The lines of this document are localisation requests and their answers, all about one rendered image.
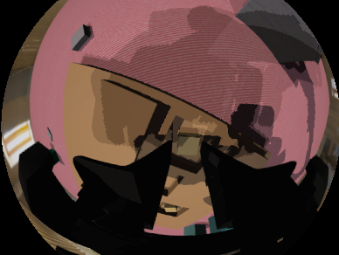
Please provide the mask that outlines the small tan block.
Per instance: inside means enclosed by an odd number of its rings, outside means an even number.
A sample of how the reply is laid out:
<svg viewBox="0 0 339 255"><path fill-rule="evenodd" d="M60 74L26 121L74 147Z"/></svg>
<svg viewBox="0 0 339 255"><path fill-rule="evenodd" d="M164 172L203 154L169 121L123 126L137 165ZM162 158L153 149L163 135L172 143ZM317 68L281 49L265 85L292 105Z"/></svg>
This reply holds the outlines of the small tan block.
<svg viewBox="0 0 339 255"><path fill-rule="evenodd" d="M177 212L176 205L165 203L165 206L163 206L163 208L165 208L166 212Z"/></svg>
<svg viewBox="0 0 339 255"><path fill-rule="evenodd" d="M200 146L200 134L190 132L177 132L177 155L197 155Z"/></svg>

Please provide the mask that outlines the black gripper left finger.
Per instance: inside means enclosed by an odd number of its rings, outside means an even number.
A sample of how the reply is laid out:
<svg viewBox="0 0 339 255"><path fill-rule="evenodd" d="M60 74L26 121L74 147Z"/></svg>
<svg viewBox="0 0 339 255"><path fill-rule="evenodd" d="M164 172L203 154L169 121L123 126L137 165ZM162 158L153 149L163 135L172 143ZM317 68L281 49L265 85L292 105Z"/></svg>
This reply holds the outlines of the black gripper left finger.
<svg viewBox="0 0 339 255"><path fill-rule="evenodd" d="M112 165L81 155L74 156L73 165L84 184L134 202L145 229L153 230L170 171L170 152L172 141L166 141L130 165Z"/></svg>

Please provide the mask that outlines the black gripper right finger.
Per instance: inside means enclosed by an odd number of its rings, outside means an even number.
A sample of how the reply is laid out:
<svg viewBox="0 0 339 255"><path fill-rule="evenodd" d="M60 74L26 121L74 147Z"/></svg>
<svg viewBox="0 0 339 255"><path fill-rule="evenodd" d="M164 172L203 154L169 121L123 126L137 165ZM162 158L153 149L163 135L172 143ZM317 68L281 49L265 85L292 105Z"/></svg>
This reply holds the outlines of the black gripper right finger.
<svg viewBox="0 0 339 255"><path fill-rule="evenodd" d="M285 162L267 169L252 169L207 142L201 142L200 155L217 230L233 226L232 220L248 208L267 185L292 176L297 165Z"/></svg>

